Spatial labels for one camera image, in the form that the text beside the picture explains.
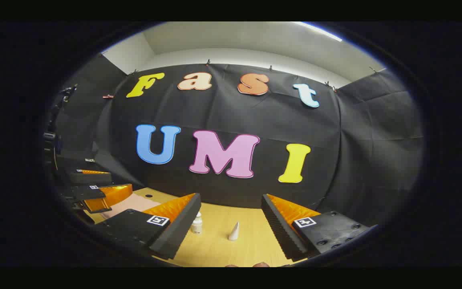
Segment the black backdrop cloth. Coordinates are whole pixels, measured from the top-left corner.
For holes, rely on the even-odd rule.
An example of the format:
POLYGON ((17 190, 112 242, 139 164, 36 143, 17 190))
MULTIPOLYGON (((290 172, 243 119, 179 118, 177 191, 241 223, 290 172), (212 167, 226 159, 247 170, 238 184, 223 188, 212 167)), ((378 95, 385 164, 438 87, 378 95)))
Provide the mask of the black backdrop cloth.
POLYGON ((59 168, 106 170, 137 189, 242 208, 269 193, 370 226, 403 205, 424 165, 420 111, 389 71, 333 90, 253 66, 124 76, 96 60, 73 84, 56 118, 59 168))

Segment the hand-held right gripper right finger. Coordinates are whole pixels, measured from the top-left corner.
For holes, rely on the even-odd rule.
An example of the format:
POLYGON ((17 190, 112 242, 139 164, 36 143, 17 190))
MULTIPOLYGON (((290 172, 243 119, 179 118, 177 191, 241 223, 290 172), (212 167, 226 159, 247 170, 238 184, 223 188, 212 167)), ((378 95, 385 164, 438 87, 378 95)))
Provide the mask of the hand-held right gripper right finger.
POLYGON ((376 226, 367 226, 335 210, 316 212, 264 194, 261 209, 286 258, 301 261, 352 243, 376 226))

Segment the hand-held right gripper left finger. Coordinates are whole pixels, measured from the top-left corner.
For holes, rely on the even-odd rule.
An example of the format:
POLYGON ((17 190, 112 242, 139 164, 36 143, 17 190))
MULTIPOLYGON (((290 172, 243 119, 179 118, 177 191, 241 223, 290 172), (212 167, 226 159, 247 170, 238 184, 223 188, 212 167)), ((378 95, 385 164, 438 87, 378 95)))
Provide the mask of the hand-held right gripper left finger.
POLYGON ((174 258, 200 207, 201 196, 193 193, 143 212, 126 209, 94 229, 135 254, 174 258))

